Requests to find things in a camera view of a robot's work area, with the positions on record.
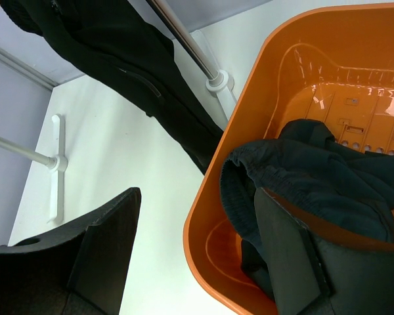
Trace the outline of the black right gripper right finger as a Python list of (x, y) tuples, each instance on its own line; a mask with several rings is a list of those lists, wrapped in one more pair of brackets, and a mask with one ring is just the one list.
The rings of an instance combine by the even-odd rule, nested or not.
[(344, 230), (266, 188), (254, 205), (279, 314), (394, 314), (394, 244)]

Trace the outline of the black shorts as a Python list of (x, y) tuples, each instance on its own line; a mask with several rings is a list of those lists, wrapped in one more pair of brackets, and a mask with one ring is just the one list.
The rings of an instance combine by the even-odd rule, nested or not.
[(155, 118), (201, 172), (222, 130), (174, 60), (174, 45), (127, 1), (1, 1), (21, 29), (41, 36), (63, 59)]

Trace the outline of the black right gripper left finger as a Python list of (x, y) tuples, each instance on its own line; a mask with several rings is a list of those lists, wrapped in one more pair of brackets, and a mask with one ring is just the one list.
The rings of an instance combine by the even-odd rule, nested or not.
[(48, 232), (0, 246), (0, 314), (118, 314), (141, 208), (129, 188)]

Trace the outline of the dark teal shorts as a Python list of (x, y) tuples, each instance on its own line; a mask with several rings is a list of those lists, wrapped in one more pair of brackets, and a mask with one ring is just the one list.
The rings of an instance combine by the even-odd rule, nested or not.
[(273, 299), (254, 205), (259, 188), (344, 230), (394, 244), (394, 156), (338, 144), (319, 121), (291, 121), (277, 139), (235, 148), (220, 176), (223, 209), (255, 264), (250, 277)]

